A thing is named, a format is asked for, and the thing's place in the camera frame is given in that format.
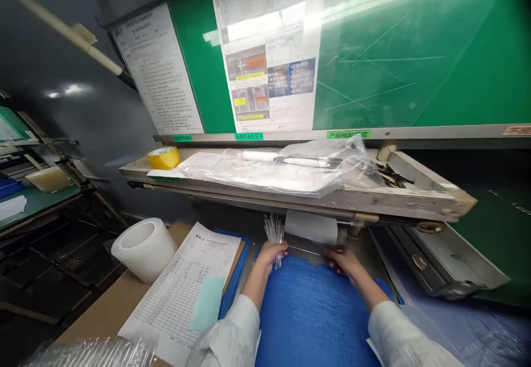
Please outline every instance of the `light blue sticky note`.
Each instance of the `light blue sticky note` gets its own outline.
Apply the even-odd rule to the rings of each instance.
[[[203,278],[188,326],[190,331],[204,331],[217,321],[224,285],[222,277]]]

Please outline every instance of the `person's left hand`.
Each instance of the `person's left hand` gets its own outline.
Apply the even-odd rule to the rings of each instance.
[[[263,266],[265,268],[265,273],[269,274],[271,273],[271,270],[273,269],[273,262],[275,261],[275,258],[277,257],[277,254],[279,252],[282,252],[282,258],[287,255],[288,253],[286,250],[288,249],[288,243],[283,244],[269,244],[265,243],[262,246],[262,250],[260,251],[260,254],[258,254],[258,257],[256,258],[255,265]]]

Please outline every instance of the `white roll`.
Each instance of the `white roll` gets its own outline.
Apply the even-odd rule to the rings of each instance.
[[[318,243],[337,243],[337,221],[321,215],[289,209],[285,231]]]
[[[123,232],[112,244],[111,254],[143,282],[152,284],[177,248],[164,223],[149,218]]]

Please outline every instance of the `metal shelf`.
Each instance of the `metal shelf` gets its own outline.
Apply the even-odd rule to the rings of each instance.
[[[42,144],[38,140],[28,139],[28,140],[14,140],[0,143],[0,147],[13,147],[13,146],[32,146]]]
[[[186,159],[198,151],[222,153],[223,149],[182,148],[181,158]],[[367,149],[368,156],[373,159],[376,153],[375,149]],[[312,198],[192,179],[155,179],[147,176],[152,168],[146,158],[127,164],[119,170],[134,187],[167,190],[224,202],[297,209],[343,218],[354,218],[356,213],[371,213],[456,222],[476,203],[473,197],[458,186],[401,151],[392,153],[388,164],[395,172],[413,180],[415,184],[410,188],[362,188],[343,185],[323,198]]]
[[[370,130],[370,140],[396,139],[524,139],[529,141],[531,135],[504,136],[506,129],[513,125],[531,124],[490,124],[490,125],[448,125],[440,127],[397,127],[397,128],[356,128],[356,129],[320,129],[264,132],[263,141],[300,141],[326,139],[328,132],[363,131]],[[155,141],[163,143],[179,143],[173,135],[154,135]],[[223,142],[235,143],[233,133],[222,134],[192,134],[193,142]]]

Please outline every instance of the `yellow tape roll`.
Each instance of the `yellow tape roll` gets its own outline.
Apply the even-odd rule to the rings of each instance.
[[[153,169],[172,169],[182,161],[179,151],[175,146],[153,150],[146,154],[145,157]]]

